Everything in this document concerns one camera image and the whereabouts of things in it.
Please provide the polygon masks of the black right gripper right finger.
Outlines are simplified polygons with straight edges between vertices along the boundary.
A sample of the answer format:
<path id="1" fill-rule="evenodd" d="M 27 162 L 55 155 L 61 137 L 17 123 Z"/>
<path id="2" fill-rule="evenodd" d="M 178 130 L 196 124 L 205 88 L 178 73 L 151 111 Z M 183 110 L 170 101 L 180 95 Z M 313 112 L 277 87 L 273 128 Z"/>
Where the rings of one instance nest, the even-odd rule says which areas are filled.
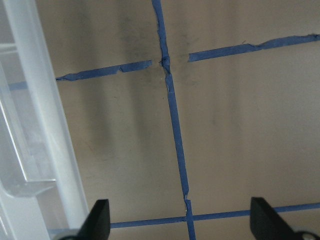
<path id="1" fill-rule="evenodd" d="M 250 230 L 256 240 L 302 240 L 263 197 L 250 200 Z"/>

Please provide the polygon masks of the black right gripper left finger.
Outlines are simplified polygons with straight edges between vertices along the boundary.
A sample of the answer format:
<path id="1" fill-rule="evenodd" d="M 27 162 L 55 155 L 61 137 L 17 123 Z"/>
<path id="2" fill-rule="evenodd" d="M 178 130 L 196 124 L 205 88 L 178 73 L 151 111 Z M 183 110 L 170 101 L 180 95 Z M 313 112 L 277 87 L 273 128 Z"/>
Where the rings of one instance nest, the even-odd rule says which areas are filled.
<path id="1" fill-rule="evenodd" d="M 111 232 L 110 205 L 108 199 L 95 202 L 89 215 L 84 221 L 76 240 L 107 240 Z"/>

